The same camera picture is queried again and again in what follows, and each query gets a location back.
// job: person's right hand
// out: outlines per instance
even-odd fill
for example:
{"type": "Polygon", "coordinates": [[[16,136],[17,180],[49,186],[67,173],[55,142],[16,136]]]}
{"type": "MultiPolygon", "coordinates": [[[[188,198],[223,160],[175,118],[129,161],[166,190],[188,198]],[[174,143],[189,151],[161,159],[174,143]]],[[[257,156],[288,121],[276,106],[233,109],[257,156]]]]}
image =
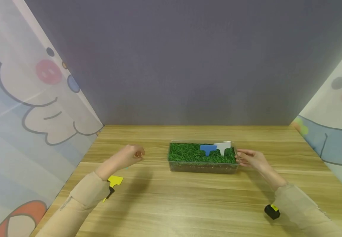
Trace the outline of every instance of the person's right hand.
{"type": "Polygon", "coordinates": [[[236,162],[244,167],[252,167],[259,172],[270,168],[263,153],[255,150],[237,149],[236,162]]]}

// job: soil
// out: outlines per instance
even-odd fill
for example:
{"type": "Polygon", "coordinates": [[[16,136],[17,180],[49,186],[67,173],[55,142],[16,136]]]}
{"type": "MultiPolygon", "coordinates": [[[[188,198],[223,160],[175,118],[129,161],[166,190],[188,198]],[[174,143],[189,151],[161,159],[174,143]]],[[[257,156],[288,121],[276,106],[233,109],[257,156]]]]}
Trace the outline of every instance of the soil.
{"type": "Polygon", "coordinates": [[[236,164],[173,164],[169,163],[171,171],[180,172],[198,172],[198,173],[214,173],[214,174],[234,174],[237,165],[236,164]]]}

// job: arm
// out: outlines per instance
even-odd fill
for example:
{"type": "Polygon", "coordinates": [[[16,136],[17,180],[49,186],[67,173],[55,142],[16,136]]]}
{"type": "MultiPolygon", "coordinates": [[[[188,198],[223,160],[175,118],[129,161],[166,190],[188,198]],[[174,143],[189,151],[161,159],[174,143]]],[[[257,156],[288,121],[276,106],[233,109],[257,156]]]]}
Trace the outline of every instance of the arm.
{"type": "Polygon", "coordinates": [[[275,206],[287,215],[308,237],[342,237],[342,230],[333,223],[301,189],[289,184],[268,164],[261,152],[238,149],[236,161],[253,167],[275,191],[275,206]]]}
{"type": "Polygon", "coordinates": [[[145,152],[139,145],[127,145],[94,172],[86,175],[72,191],[63,205],[54,213],[36,237],[73,237],[88,214],[109,195],[106,180],[117,170],[141,160],[145,152]]]}

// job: red cartoon shape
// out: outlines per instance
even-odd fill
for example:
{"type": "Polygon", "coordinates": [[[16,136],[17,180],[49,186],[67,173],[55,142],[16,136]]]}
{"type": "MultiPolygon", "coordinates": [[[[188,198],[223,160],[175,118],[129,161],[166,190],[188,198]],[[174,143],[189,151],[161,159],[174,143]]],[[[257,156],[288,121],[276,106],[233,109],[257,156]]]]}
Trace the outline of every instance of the red cartoon shape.
{"type": "Polygon", "coordinates": [[[42,82],[49,85],[55,85],[62,80],[61,70],[52,60],[39,61],[36,65],[36,73],[42,82]]]}
{"type": "Polygon", "coordinates": [[[45,212],[46,204],[40,200],[17,207],[0,224],[0,237],[29,236],[45,212]]]}

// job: cartoon wallpaper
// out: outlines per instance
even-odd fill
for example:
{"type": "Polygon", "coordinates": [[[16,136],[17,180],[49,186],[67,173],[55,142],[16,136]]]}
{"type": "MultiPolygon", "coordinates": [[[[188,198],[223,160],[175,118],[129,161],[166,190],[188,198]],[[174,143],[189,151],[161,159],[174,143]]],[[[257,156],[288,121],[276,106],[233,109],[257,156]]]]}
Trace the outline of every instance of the cartoon wallpaper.
{"type": "Polygon", "coordinates": [[[342,60],[292,125],[342,182],[342,60]]]}
{"type": "Polygon", "coordinates": [[[0,237],[25,237],[102,124],[23,0],[0,0],[0,237]]]}

